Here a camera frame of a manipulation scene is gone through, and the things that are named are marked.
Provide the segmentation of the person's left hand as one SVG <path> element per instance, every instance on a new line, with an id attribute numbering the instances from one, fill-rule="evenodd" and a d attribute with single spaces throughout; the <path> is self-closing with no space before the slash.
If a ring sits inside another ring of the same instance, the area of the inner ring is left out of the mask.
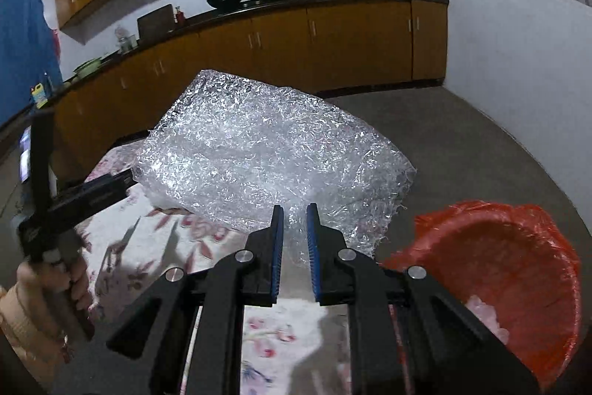
<path id="1" fill-rule="evenodd" d="M 23 310 L 37 329 L 50 338 L 56 338 L 62 328 L 51 315 L 44 292 L 61 293 L 71 290 L 71 300 L 77 310 L 87 311 L 92 304 L 89 292 L 87 265 L 80 256 L 68 272 L 57 266 L 22 262 L 17 270 L 16 293 Z"/>

